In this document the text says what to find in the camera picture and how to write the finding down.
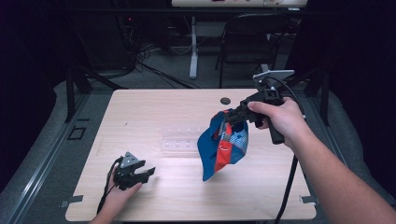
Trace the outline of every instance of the white desk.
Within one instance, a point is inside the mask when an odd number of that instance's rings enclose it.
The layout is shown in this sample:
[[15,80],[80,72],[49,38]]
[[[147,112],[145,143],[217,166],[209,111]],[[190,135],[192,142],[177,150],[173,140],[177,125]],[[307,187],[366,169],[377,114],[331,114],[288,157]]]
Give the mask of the white desk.
[[[307,0],[172,0],[172,7],[288,7],[290,10],[296,10],[299,7],[305,7]],[[197,78],[198,67],[198,49],[196,46],[196,21],[191,20],[191,65],[190,78]]]

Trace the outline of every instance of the human arm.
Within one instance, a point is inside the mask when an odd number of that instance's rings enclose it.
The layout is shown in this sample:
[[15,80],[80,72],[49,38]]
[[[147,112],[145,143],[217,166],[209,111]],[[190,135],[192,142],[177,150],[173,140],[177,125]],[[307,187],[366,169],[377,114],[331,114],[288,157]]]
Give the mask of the human arm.
[[280,106],[260,102],[247,106],[268,116],[284,135],[331,223],[396,223],[393,208],[315,137],[294,101],[285,97]]
[[133,185],[131,188],[126,190],[121,190],[115,187],[115,183],[113,180],[113,175],[110,176],[108,190],[109,193],[106,196],[105,203],[101,209],[101,211],[96,215],[96,217],[90,222],[91,224],[107,224],[111,223],[122,208],[127,204],[128,200],[140,190],[142,187],[142,183],[137,183]]

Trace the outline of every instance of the crumpled fabric bag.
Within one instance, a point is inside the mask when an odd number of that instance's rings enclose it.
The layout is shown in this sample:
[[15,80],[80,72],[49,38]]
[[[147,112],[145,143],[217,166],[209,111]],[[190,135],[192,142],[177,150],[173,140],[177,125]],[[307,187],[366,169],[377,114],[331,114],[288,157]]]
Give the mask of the crumpled fabric bag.
[[236,164],[248,150],[248,124],[246,121],[231,126],[224,122],[220,111],[210,120],[209,128],[198,139],[198,150],[204,167],[203,181],[227,164]]

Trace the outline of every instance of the table top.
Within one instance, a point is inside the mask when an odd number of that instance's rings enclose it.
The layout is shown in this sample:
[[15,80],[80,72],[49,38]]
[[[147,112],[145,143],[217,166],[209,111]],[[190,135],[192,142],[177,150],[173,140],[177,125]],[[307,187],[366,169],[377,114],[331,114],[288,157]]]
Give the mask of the table top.
[[307,0],[172,0],[173,7],[305,7]]
[[[117,220],[208,221],[275,219],[282,203],[293,154],[273,145],[268,130],[249,124],[247,155],[203,182],[196,142],[220,110],[236,108],[254,89],[114,91],[93,142],[74,196],[69,221],[91,220],[103,194],[111,164],[129,151],[156,167],[147,184],[128,202]],[[222,105],[220,98],[231,99]],[[298,166],[282,218],[316,215]]]

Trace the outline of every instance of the floor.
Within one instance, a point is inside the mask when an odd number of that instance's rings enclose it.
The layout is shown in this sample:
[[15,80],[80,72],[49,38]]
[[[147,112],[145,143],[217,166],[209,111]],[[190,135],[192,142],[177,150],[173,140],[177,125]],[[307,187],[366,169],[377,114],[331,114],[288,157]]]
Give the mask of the floor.
[[[175,46],[169,51],[151,49],[147,52],[143,63],[160,70],[161,73],[154,74],[139,65],[132,73],[122,77],[114,76],[119,71],[98,72],[110,78],[114,83],[130,89],[183,88],[164,74],[177,78],[194,88],[216,89],[219,71],[214,68],[219,48],[214,43],[216,43],[215,39],[201,40],[198,77],[195,80],[189,79],[191,59],[189,47],[181,46]],[[291,47],[292,39],[284,41],[276,69],[283,69]],[[226,88],[253,88],[251,76],[259,72],[251,66],[237,66],[237,68],[226,66],[224,86]],[[58,95],[57,103],[48,123],[20,169],[0,195],[1,222],[68,223],[64,218],[67,201],[73,195],[79,174],[112,93],[109,87],[95,79],[90,79],[90,83],[93,87],[91,94],[81,94],[75,88],[76,115],[68,123],[64,123],[67,115],[65,83],[55,88]],[[351,170],[391,202],[392,199],[371,178],[362,161],[359,137],[337,97],[331,94],[329,103],[331,125],[326,126],[318,116],[318,97],[305,98],[301,91],[303,86],[304,83],[295,87],[295,90],[304,99],[304,105],[311,115],[308,124],[318,138],[325,142]],[[81,139],[75,140],[71,133],[78,127],[85,128],[85,133]],[[312,220],[285,220],[282,223],[328,223],[319,205],[317,212],[317,217]]]

